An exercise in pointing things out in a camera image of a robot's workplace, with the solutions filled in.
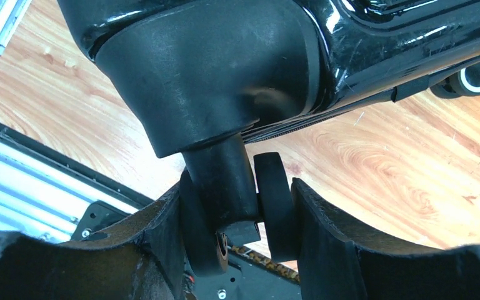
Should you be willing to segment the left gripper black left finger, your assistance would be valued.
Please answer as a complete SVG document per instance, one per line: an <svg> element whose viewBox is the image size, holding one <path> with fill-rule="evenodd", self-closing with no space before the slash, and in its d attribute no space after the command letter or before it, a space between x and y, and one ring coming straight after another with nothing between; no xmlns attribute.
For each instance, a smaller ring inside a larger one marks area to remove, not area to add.
<svg viewBox="0 0 480 300"><path fill-rule="evenodd" d="M0 299L181 299L179 187L84 241L0 231Z"/></svg>

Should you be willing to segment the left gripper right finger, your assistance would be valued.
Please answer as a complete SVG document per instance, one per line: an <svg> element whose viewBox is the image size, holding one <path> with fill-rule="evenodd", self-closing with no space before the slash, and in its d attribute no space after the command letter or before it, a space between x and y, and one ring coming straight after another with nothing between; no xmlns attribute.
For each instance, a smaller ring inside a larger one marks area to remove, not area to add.
<svg viewBox="0 0 480 300"><path fill-rule="evenodd" d="M292 181L303 299L480 299L480 244L447 250L380 231Z"/></svg>

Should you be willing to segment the black white space suitcase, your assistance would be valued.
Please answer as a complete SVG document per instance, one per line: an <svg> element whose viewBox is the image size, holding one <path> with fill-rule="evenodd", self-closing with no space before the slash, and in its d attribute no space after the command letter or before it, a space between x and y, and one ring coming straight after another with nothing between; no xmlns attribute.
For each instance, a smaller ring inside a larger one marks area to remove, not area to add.
<svg viewBox="0 0 480 300"><path fill-rule="evenodd" d="M246 144L412 96L480 61L480 1L59 1L157 157L181 154L185 252L226 271L227 243L298 255L276 153Z"/></svg>

